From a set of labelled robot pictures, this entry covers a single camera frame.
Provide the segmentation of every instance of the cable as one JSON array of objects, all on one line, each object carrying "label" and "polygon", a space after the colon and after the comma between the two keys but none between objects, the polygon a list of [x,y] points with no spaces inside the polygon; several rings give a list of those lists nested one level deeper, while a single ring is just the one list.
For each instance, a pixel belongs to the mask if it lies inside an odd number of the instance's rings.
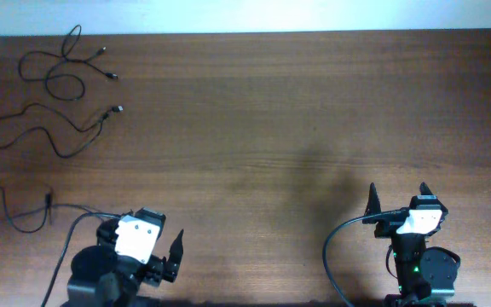
[{"label": "cable", "polygon": [[98,131],[95,133],[95,135],[90,138],[85,144],[83,144],[80,148],[76,149],[75,151],[73,152],[70,152],[70,153],[61,153],[60,150],[58,150],[58,148],[56,147],[55,145],[55,142],[54,140],[52,139],[52,136],[50,135],[50,132],[43,126],[35,126],[35,127],[32,127],[22,133],[20,133],[13,141],[7,143],[7,144],[4,144],[4,145],[0,145],[0,149],[7,149],[11,146],[13,146],[15,143],[17,143],[23,136],[33,132],[33,131],[36,131],[36,130],[40,130],[42,132],[44,132],[47,137],[49,138],[49,142],[50,142],[50,145],[52,146],[52,149],[54,150],[55,154],[60,157],[60,158],[63,158],[63,159],[68,159],[68,158],[71,158],[77,154],[79,154],[80,152],[82,152],[83,150],[85,150],[92,142],[94,142],[94,140],[101,134],[101,130],[103,129],[103,122],[109,118],[109,115],[111,113],[120,113],[123,111],[123,108],[121,106],[117,106],[117,107],[111,107],[110,109],[108,109],[106,112],[104,112],[104,114],[102,114],[100,116],[100,118],[98,120],[96,120],[94,122],[94,124],[90,125],[88,128],[85,128],[85,129],[81,129],[79,127],[77,127],[66,115],[64,115],[62,112],[56,110],[56,109],[53,109],[52,107],[48,107],[48,106],[45,106],[44,104],[41,104],[41,103],[37,103],[37,102],[33,102],[27,106],[25,106],[21,112],[19,113],[14,113],[14,114],[10,114],[10,115],[4,115],[4,116],[1,116],[0,117],[0,121],[1,120],[6,120],[6,119],[12,119],[12,118],[16,118],[16,117],[20,117],[22,115],[24,115],[26,113],[26,111],[30,108],[30,107],[43,107],[47,110],[49,110],[50,112],[60,116],[61,118],[63,118],[68,124],[71,125],[71,127],[73,127],[74,130],[76,130],[77,132],[79,133],[85,133],[85,132],[88,132],[90,130],[93,130],[96,126],[98,126]]},{"label": "cable", "polygon": [[[71,39],[73,33],[77,29],[78,29],[77,39],[75,39],[75,42],[73,42],[72,46],[68,50],[66,50],[66,45],[67,45],[68,41]],[[99,72],[101,74],[104,74],[106,77],[108,77],[110,79],[117,79],[118,76],[116,74],[114,74],[112,72],[104,72],[100,68],[98,68],[98,67],[96,67],[96,66],[94,66],[94,65],[92,65],[90,63],[90,61],[94,60],[96,57],[98,57],[99,55],[102,55],[105,52],[105,50],[106,50],[105,47],[99,49],[98,51],[96,51],[96,53],[94,55],[92,55],[91,57],[89,57],[88,59],[85,59],[85,60],[73,59],[73,58],[68,57],[69,54],[72,52],[73,48],[75,47],[75,45],[77,44],[78,40],[81,38],[81,31],[82,31],[81,25],[76,25],[66,35],[66,37],[64,38],[64,41],[61,44],[61,53],[59,55],[56,55],[56,54],[53,54],[53,53],[50,53],[50,52],[46,52],[46,51],[41,51],[41,50],[30,51],[30,52],[27,52],[25,55],[23,55],[20,58],[20,60],[18,61],[18,75],[20,76],[20,78],[22,80],[26,81],[26,82],[43,82],[44,88],[49,93],[49,95],[51,95],[52,97],[54,97],[54,98],[56,98],[58,100],[61,100],[61,101],[77,101],[77,100],[83,98],[84,92],[85,92],[84,82],[77,75],[70,74],[70,73],[53,74],[53,72],[56,70],[56,68],[61,67],[61,66],[65,65],[65,64],[67,64],[67,63],[85,64],[86,66],[93,68],[97,72]],[[30,56],[30,55],[47,55],[47,56],[52,56],[52,57],[57,58],[57,59],[61,59],[61,61],[59,61],[58,63],[56,63],[55,65],[53,65],[47,71],[47,73],[44,76],[44,78],[26,78],[26,77],[24,77],[24,75],[22,73],[22,64],[24,63],[24,60],[28,56]],[[57,78],[66,78],[66,77],[68,77],[68,78],[74,78],[74,79],[76,79],[81,84],[81,93],[80,94],[78,94],[77,96],[72,96],[70,98],[66,98],[66,97],[62,97],[62,96],[56,95],[50,89],[50,87],[49,87],[49,80],[54,80],[54,79],[57,79]]]},{"label": "cable", "polygon": [[388,247],[388,253],[385,254],[385,269],[388,270],[388,273],[390,273],[390,275],[392,275],[393,277],[395,277],[396,279],[397,276],[393,275],[393,273],[391,272],[391,269],[390,269],[390,255],[391,255],[391,251],[393,251],[393,246],[389,246]]},{"label": "cable", "polygon": [[368,218],[381,217],[383,215],[398,214],[400,212],[402,212],[402,209],[393,210],[393,211],[384,211],[384,212],[372,214],[369,216],[352,218],[348,222],[344,222],[344,223],[340,224],[339,226],[337,226],[325,239],[325,243],[323,244],[323,251],[322,251],[322,255],[321,255],[323,258],[323,266],[325,267],[325,272],[327,273],[327,277],[329,277],[329,281],[331,282],[332,286],[335,288],[335,290],[337,290],[338,294],[340,294],[340,297],[342,298],[342,300],[346,303],[346,305],[348,307],[354,307],[354,305],[344,296],[344,293],[342,292],[340,287],[337,285],[337,282],[334,280],[334,277],[332,276],[332,273],[329,270],[329,264],[327,263],[327,246],[329,245],[329,242],[331,242],[332,237],[340,229],[342,229],[342,228],[344,228],[344,227],[346,227],[352,223],[359,222],[359,221],[362,221],[362,220],[365,220]]},{"label": "cable", "polygon": [[43,302],[41,303],[41,307],[44,307],[49,301],[50,293],[52,292],[52,288],[56,282],[56,276],[58,275],[58,270],[61,267],[61,263],[64,261],[64,257],[66,256],[67,248],[69,247],[69,241],[72,238],[73,230],[75,230],[75,226],[85,217],[110,217],[110,218],[120,218],[121,216],[118,214],[105,213],[105,212],[87,212],[82,214],[80,217],[77,217],[75,221],[73,221],[72,226],[69,228],[67,232],[66,242],[64,243],[64,248],[61,251],[60,258],[58,259],[58,263],[56,264],[55,271],[50,279],[49,288],[44,295]]},{"label": "cable", "polygon": [[[5,188],[2,185],[0,185],[0,192],[1,192],[1,198],[2,198],[2,203],[3,203],[3,211],[5,213],[5,218],[1,218],[0,219],[0,224],[3,223],[3,222],[5,222],[5,221],[8,221],[9,224],[16,231],[19,231],[22,234],[32,234],[32,233],[38,232],[46,224],[47,216],[50,216],[50,211],[53,208],[68,207],[68,208],[83,210],[83,211],[90,212],[90,213],[93,212],[93,211],[100,211],[100,210],[95,209],[93,207],[83,206],[83,205],[74,205],[74,204],[53,204],[52,205],[51,204],[52,196],[51,196],[51,194],[47,194],[47,196],[45,197],[45,206],[39,207],[37,209],[33,209],[31,211],[26,211],[26,212],[18,213],[18,214],[16,214],[16,215],[14,215],[14,216],[11,217],[10,214],[9,214],[8,207],[7,207],[7,199],[6,199],[6,195],[5,195]],[[28,216],[34,215],[36,213],[39,213],[41,211],[43,211],[43,221],[35,229],[32,229],[32,230],[21,229],[20,227],[16,226],[16,224],[14,223],[14,220],[17,219],[17,218],[28,217]]]}]

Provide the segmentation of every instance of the black cable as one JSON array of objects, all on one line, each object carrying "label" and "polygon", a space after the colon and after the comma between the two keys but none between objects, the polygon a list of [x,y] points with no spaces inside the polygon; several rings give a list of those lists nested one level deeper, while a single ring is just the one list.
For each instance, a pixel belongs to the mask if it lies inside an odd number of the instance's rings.
[{"label": "black cable", "polygon": [[80,217],[77,217],[75,221],[73,221],[72,226],[69,228],[67,232],[66,242],[64,243],[64,248],[61,251],[60,258],[58,259],[58,263],[56,264],[55,271],[50,279],[49,288],[44,295],[43,302],[41,303],[41,307],[44,307],[49,301],[50,293],[52,292],[52,288],[56,282],[56,276],[58,275],[58,270],[61,267],[61,263],[64,261],[64,257],[66,256],[67,248],[69,247],[69,241],[72,238],[73,230],[75,230],[75,226],[85,217],[110,217],[110,218],[120,218],[121,216],[118,214],[105,213],[105,212],[87,212],[82,214]]},{"label": "black cable", "polygon": [[[68,50],[66,50],[66,44],[71,39],[73,33],[77,29],[78,29],[78,34],[77,34],[77,38],[75,39],[75,42],[73,42],[72,46]],[[56,68],[61,67],[61,66],[65,65],[65,64],[67,64],[67,63],[85,64],[86,66],[93,68],[97,72],[99,72],[101,74],[104,74],[106,77],[108,77],[110,79],[117,79],[118,76],[116,74],[111,73],[111,72],[104,72],[100,68],[98,68],[98,67],[96,67],[96,66],[94,66],[94,65],[92,65],[90,63],[90,61],[94,60],[96,57],[98,57],[99,55],[102,55],[105,52],[105,50],[106,50],[105,47],[99,49],[94,55],[92,55],[91,57],[89,57],[88,59],[85,59],[85,60],[73,59],[73,58],[68,57],[69,54],[72,52],[73,48],[75,47],[75,45],[77,44],[78,40],[81,38],[81,31],[82,31],[82,27],[80,25],[76,25],[66,35],[66,37],[64,38],[64,41],[61,44],[61,53],[59,55],[56,55],[56,54],[53,54],[53,53],[50,53],[50,52],[46,52],[46,51],[41,51],[41,50],[30,51],[30,52],[26,53],[25,55],[23,55],[20,58],[20,60],[18,61],[18,74],[19,74],[20,78],[22,80],[26,81],[26,82],[43,82],[44,83],[44,88],[47,90],[47,92],[49,93],[49,95],[51,95],[52,97],[54,97],[54,98],[56,98],[58,100],[62,100],[62,101],[76,101],[76,100],[79,100],[79,99],[83,98],[84,92],[85,92],[84,82],[77,75],[70,74],[70,73],[54,74],[54,71],[56,70]],[[56,63],[55,65],[53,65],[47,71],[47,74],[44,76],[44,78],[26,78],[22,74],[22,64],[24,63],[24,60],[28,56],[30,56],[30,55],[47,55],[47,56],[52,56],[52,57],[57,58],[57,59],[61,59],[61,61],[59,61],[58,63]],[[50,89],[50,87],[49,87],[49,80],[54,80],[54,79],[57,79],[57,78],[74,78],[74,79],[76,79],[81,84],[81,93],[78,94],[77,96],[73,96],[71,98],[66,98],[66,97],[62,97],[62,96],[56,95]]]},{"label": "black cable", "polygon": [[[5,222],[5,221],[8,221],[9,224],[16,231],[19,231],[19,232],[21,232],[23,234],[32,234],[32,233],[38,232],[46,224],[47,216],[50,215],[50,210],[53,209],[53,208],[68,207],[68,208],[83,210],[83,211],[90,212],[90,213],[93,212],[93,211],[100,211],[100,210],[95,209],[93,207],[84,206],[84,205],[75,205],[75,204],[53,204],[52,205],[50,203],[50,200],[51,199],[47,200],[45,198],[45,202],[46,203],[45,203],[44,206],[39,207],[37,209],[33,209],[31,211],[26,211],[26,212],[22,212],[22,213],[18,213],[16,215],[10,216],[9,210],[8,210],[8,207],[7,207],[7,199],[6,199],[6,195],[5,195],[5,188],[2,185],[0,185],[0,192],[1,192],[1,198],[2,198],[2,203],[3,203],[3,211],[4,211],[4,214],[5,214],[5,218],[1,218],[0,219],[0,224],[3,223],[3,222]],[[17,219],[17,218],[29,217],[29,216],[34,215],[34,214],[37,214],[37,213],[39,213],[41,211],[43,211],[43,221],[35,229],[32,229],[32,230],[21,229],[20,227],[16,226],[16,224],[14,223],[14,220]]]},{"label": "black cable", "polygon": [[325,239],[325,243],[323,244],[323,251],[322,251],[322,258],[323,258],[323,266],[325,267],[325,272],[327,273],[327,277],[329,277],[329,281],[331,282],[332,286],[337,290],[338,294],[340,294],[340,297],[342,300],[346,303],[348,307],[354,307],[354,305],[344,296],[344,293],[340,289],[340,287],[337,285],[337,282],[334,280],[334,277],[332,276],[331,271],[329,270],[329,264],[327,263],[327,246],[329,245],[329,242],[331,242],[332,237],[342,228],[355,223],[359,222],[368,218],[374,218],[374,217],[381,217],[383,215],[392,215],[392,214],[398,214],[402,212],[402,209],[399,210],[394,210],[394,211],[384,211],[380,212],[377,214],[372,214],[370,216],[363,216],[363,217],[356,217],[350,219],[348,222],[344,222],[340,224],[338,227],[336,227]]},{"label": "black cable", "polygon": [[58,148],[56,147],[55,145],[55,142],[54,140],[52,139],[52,136],[50,135],[49,131],[43,127],[43,126],[35,126],[35,127],[32,127],[22,133],[20,133],[13,141],[7,143],[7,144],[4,144],[4,145],[0,145],[0,149],[7,149],[11,146],[13,146],[15,143],[17,143],[23,136],[33,132],[33,131],[36,131],[36,130],[40,130],[42,132],[44,132],[47,137],[49,138],[49,142],[50,142],[50,145],[52,146],[52,149],[54,150],[55,154],[60,157],[60,158],[63,158],[63,159],[68,159],[68,158],[71,158],[77,154],[79,154],[80,152],[82,152],[83,150],[85,150],[90,144],[92,144],[92,142],[94,142],[94,140],[101,134],[101,130],[103,129],[103,121],[106,120],[107,118],[109,118],[109,115],[111,113],[120,113],[123,111],[123,108],[121,106],[118,106],[118,107],[111,107],[110,109],[108,109],[106,112],[104,112],[104,114],[102,114],[100,116],[100,118],[98,120],[96,120],[94,122],[94,124],[90,125],[88,128],[85,128],[85,129],[81,129],[79,127],[77,127],[66,115],[64,115],[62,112],[56,110],[56,109],[53,109],[52,107],[48,107],[48,106],[45,106],[44,104],[41,104],[41,103],[37,103],[37,102],[33,102],[27,106],[25,106],[21,112],[19,113],[14,113],[14,114],[10,114],[10,115],[4,115],[4,116],[1,116],[0,117],[0,121],[1,120],[6,120],[6,119],[12,119],[12,118],[16,118],[16,117],[20,117],[22,115],[24,115],[27,111],[27,109],[29,109],[30,107],[43,107],[47,110],[49,110],[50,112],[60,116],[61,118],[63,118],[68,124],[71,125],[71,127],[73,127],[74,130],[76,130],[77,132],[79,133],[85,133],[85,132],[88,132],[90,130],[93,130],[96,126],[98,126],[98,131],[95,133],[95,135],[90,138],[85,144],[83,144],[80,148],[76,149],[75,151],[73,152],[70,152],[70,153],[61,153]]},{"label": "black cable", "polygon": [[393,273],[391,272],[391,269],[390,269],[390,255],[391,255],[391,251],[393,251],[393,246],[389,246],[388,247],[388,253],[385,254],[385,269],[388,270],[388,273],[390,273],[390,275],[392,275],[393,277],[395,277],[396,279],[397,276],[393,275]]}]

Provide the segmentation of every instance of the background wall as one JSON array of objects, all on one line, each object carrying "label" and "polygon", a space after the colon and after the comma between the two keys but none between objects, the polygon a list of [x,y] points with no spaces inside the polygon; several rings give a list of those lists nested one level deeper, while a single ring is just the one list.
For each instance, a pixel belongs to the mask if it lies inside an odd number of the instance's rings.
[{"label": "background wall", "polygon": [[491,27],[490,0],[0,0],[0,36]]}]

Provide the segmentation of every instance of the brown wood surface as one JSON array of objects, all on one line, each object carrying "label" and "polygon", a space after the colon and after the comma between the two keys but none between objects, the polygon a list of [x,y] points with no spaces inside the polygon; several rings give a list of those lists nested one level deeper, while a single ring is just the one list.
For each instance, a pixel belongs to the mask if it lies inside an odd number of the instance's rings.
[{"label": "brown wood surface", "polygon": [[[58,52],[61,40],[0,38],[0,115],[32,100],[78,123],[112,105],[124,112],[72,159],[57,158],[41,133],[0,151],[0,180],[12,212],[42,205],[45,185],[57,202],[164,212],[155,252],[185,229],[182,269],[175,284],[141,294],[339,302],[321,262],[328,232],[363,213],[370,182],[393,209],[426,181],[450,211],[430,245],[463,259],[453,301],[491,306],[491,30],[83,37],[73,54],[107,46],[94,63],[119,79],[66,68],[86,83],[75,102],[16,72],[22,54]],[[30,62],[28,73],[43,76],[48,64]],[[1,123],[0,142],[36,123],[62,151],[85,139],[37,110]],[[41,303],[78,214],[55,210],[34,235],[0,226],[0,306]],[[66,299],[72,256],[95,243],[96,226],[78,226],[49,305]],[[372,225],[335,238],[330,265],[351,298],[397,293],[389,244]]]}]

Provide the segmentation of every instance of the wood grain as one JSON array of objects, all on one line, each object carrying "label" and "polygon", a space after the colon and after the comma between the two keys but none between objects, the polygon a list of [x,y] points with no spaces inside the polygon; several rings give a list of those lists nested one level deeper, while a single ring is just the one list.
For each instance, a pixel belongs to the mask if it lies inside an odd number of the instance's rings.
[{"label": "wood grain", "polygon": [[[142,294],[339,302],[321,263],[328,232],[363,213],[370,182],[392,209],[426,181],[450,211],[430,245],[463,259],[453,301],[491,306],[491,30],[83,37],[75,56],[107,46],[95,64],[119,80],[68,67],[86,83],[68,103],[16,72],[22,54],[57,52],[61,40],[0,38],[0,115],[33,100],[79,123],[112,105],[124,112],[73,159],[41,134],[0,151],[0,180],[12,211],[42,204],[43,182],[58,202],[164,212],[156,253],[185,229],[182,270]],[[0,141],[35,121],[61,148],[84,139],[36,111],[1,124]],[[40,304],[77,215],[58,210],[34,235],[0,226],[0,306]],[[66,300],[72,255],[95,243],[95,227],[78,226],[49,304]],[[335,238],[330,265],[351,298],[397,292],[389,244],[364,225]]]}]

